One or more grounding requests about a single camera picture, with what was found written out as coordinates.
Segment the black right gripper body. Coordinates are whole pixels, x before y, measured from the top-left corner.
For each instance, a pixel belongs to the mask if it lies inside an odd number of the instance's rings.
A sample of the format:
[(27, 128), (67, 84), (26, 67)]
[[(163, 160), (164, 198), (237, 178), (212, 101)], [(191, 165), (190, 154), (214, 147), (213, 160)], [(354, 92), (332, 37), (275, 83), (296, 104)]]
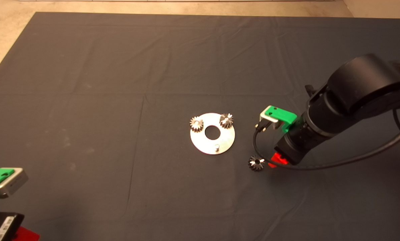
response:
[(291, 126), (274, 149), (292, 165), (298, 165), (312, 149), (314, 132), (309, 126)]

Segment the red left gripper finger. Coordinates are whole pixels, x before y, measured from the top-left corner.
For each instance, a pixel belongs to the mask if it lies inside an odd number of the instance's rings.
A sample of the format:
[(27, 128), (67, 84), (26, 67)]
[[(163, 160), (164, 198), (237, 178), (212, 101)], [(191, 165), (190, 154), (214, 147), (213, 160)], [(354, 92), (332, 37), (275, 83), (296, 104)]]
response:
[(14, 241), (39, 241), (40, 235), (20, 226), (14, 236)]

